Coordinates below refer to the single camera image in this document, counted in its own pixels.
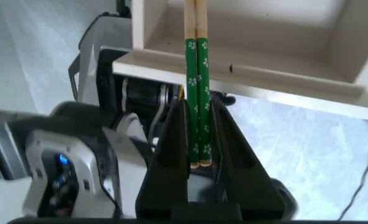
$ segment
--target wooden shelf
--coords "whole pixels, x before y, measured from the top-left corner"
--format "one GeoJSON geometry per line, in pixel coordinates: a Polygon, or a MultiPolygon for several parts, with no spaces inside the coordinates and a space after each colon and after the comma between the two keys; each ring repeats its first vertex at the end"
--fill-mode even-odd
{"type": "MultiPolygon", "coordinates": [[[[183,1],[132,7],[134,52],[114,71],[185,84],[183,1]]],[[[209,0],[207,7],[211,89],[368,119],[368,1],[209,0]]]]}

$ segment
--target gray floor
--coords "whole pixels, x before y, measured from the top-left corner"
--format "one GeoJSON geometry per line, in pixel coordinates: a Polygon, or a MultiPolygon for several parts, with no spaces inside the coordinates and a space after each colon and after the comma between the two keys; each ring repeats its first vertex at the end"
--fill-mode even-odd
{"type": "MultiPolygon", "coordinates": [[[[0,0],[0,109],[49,113],[72,100],[67,67],[114,0],[0,0]]],[[[238,96],[229,108],[267,172],[292,191],[297,219],[333,220],[367,165],[368,123],[238,96]]],[[[0,223],[21,215],[30,179],[0,180],[0,223]]],[[[346,220],[368,220],[368,176],[346,220]]]]}

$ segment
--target blue led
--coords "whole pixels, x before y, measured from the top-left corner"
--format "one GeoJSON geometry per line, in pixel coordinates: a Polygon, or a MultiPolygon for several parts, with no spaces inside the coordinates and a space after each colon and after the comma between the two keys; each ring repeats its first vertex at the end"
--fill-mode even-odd
{"type": "Polygon", "coordinates": [[[67,158],[63,154],[59,155],[59,160],[61,163],[67,164],[67,158]]]}

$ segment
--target wire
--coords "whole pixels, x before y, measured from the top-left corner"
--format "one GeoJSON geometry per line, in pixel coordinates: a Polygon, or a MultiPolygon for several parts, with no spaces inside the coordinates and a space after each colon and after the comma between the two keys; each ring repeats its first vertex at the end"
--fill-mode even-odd
{"type": "Polygon", "coordinates": [[[357,188],[357,190],[354,192],[354,194],[351,197],[351,201],[350,203],[346,206],[346,208],[341,212],[340,217],[338,218],[338,221],[341,221],[343,219],[343,217],[346,215],[347,211],[351,208],[352,204],[354,203],[355,199],[358,196],[358,193],[362,190],[362,188],[365,185],[365,180],[366,180],[366,175],[368,174],[368,165],[366,166],[364,173],[362,174],[361,177],[361,182],[357,188]]]}

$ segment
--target chopsticks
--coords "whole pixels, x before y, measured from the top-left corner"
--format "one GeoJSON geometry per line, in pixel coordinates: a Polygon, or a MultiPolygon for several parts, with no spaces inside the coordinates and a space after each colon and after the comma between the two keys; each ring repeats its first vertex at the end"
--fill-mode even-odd
{"type": "Polygon", "coordinates": [[[191,168],[211,165],[207,1],[185,0],[187,102],[191,168]]]}

